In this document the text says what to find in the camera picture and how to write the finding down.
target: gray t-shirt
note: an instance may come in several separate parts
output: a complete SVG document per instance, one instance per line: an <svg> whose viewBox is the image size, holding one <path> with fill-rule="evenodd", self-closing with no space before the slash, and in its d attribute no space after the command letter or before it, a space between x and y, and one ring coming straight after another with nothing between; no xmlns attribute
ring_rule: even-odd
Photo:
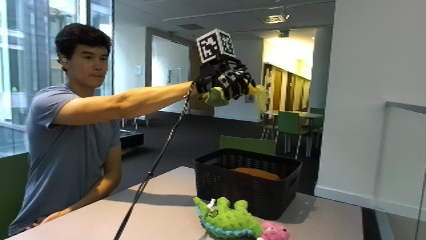
<svg viewBox="0 0 426 240"><path fill-rule="evenodd" d="M30 175L11 235L87 195L103 177L108 150L120 145L118 120L84 126L52 123L62 107L75 98L79 96L64 84L43 89L34 98L27 119Z"/></svg>

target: ear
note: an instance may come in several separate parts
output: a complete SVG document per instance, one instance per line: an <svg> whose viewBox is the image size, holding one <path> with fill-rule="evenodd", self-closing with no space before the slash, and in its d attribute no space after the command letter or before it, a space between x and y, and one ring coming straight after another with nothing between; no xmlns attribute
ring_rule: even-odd
<svg viewBox="0 0 426 240"><path fill-rule="evenodd" d="M58 57L59 57L58 62L63 65L62 68L66 71L68 69L70 60L64 54L59 54Z"/></svg>

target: man's arm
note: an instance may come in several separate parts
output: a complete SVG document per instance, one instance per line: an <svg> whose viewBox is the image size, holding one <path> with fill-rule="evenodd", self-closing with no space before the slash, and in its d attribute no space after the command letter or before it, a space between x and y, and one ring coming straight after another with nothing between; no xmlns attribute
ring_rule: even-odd
<svg viewBox="0 0 426 240"><path fill-rule="evenodd" d="M184 99L192 82L132 89L114 96L76 98L62 108L54 123L87 125L147 115Z"/></svg>
<svg viewBox="0 0 426 240"><path fill-rule="evenodd" d="M90 205L98 200L106 198L110 193L116 189L122 180L122 147L116 146L110 149L107 161L104 164L104 177L95 184L88 194L72 206L60 212L51 214L42 223L46 223L79 208Z"/></svg>

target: green dinosaur toy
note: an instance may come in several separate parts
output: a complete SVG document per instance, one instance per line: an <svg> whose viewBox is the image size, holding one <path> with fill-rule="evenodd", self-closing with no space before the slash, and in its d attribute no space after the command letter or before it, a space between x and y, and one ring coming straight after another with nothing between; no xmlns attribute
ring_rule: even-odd
<svg viewBox="0 0 426 240"><path fill-rule="evenodd" d="M263 226L248 212L248 202L240 200L231 208L225 197L217 199L216 206L208 206L195 197L201 225L209 233L220 238L256 237L263 235Z"/></svg>

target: pink plush toy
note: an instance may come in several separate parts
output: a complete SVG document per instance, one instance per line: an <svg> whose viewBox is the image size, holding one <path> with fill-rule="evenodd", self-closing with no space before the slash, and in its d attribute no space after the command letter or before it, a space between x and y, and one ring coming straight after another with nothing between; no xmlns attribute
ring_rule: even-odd
<svg viewBox="0 0 426 240"><path fill-rule="evenodd" d="M257 240L291 240L291 233L283 225L273 222L263 223L264 234Z"/></svg>

